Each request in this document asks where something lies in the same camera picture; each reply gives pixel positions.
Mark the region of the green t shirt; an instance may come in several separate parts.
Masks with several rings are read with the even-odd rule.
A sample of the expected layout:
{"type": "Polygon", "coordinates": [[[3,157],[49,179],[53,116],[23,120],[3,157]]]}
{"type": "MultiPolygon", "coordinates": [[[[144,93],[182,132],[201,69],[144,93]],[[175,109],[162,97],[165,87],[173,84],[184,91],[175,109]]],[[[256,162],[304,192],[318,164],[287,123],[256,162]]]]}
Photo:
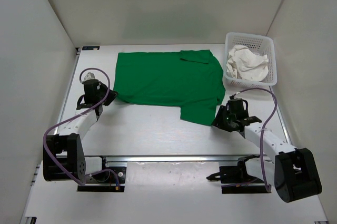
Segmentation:
{"type": "Polygon", "coordinates": [[[223,74],[209,50],[120,52],[114,91],[123,102],[179,107],[182,120],[211,125],[225,96],[223,74]]]}

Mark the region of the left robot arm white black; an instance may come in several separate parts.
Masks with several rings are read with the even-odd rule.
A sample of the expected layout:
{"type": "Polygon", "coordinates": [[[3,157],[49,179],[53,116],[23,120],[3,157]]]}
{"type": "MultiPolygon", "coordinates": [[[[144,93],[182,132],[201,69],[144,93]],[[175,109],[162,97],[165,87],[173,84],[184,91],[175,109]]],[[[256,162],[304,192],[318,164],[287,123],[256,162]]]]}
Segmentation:
{"type": "Polygon", "coordinates": [[[47,135],[43,151],[43,176],[46,181],[74,180],[84,183],[85,175],[99,182],[110,177],[110,168],[97,164],[93,170],[86,165],[82,140],[100,118],[103,107],[109,106],[118,96],[116,91],[97,79],[83,82],[84,94],[76,103],[76,118],[61,126],[58,134],[47,135]]]}

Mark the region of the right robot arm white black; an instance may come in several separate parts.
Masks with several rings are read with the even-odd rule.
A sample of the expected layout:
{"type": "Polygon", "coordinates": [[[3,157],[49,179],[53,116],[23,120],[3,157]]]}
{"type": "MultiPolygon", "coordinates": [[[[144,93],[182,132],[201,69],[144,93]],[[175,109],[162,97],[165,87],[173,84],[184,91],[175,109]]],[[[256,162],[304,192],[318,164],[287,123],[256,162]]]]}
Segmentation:
{"type": "Polygon", "coordinates": [[[239,133],[259,147],[259,154],[239,158],[236,166],[220,167],[207,180],[220,181],[225,193],[244,193],[245,186],[261,180],[286,203],[319,195],[322,185],[312,152],[281,140],[262,120],[249,116],[247,108],[246,100],[231,98],[220,106],[212,126],[239,133]]]}

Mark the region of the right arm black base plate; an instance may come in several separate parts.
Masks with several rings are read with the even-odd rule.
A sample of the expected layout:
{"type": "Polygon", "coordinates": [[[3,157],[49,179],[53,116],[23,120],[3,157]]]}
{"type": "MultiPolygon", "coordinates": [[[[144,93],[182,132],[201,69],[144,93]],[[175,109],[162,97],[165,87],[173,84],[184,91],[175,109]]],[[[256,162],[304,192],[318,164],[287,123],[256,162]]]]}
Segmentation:
{"type": "Polygon", "coordinates": [[[244,174],[238,166],[220,166],[219,171],[206,177],[210,182],[220,182],[222,194],[265,194],[264,182],[244,174]]]}

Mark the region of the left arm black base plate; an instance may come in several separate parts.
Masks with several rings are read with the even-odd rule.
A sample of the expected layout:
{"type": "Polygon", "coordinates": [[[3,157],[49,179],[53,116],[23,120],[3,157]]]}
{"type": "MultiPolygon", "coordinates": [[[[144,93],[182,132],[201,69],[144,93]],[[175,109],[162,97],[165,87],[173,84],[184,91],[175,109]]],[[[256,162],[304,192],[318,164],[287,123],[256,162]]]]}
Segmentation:
{"type": "Polygon", "coordinates": [[[103,173],[91,175],[86,178],[86,185],[77,186],[77,192],[112,192],[123,193],[125,191],[127,164],[116,162],[104,162],[103,173]]]}

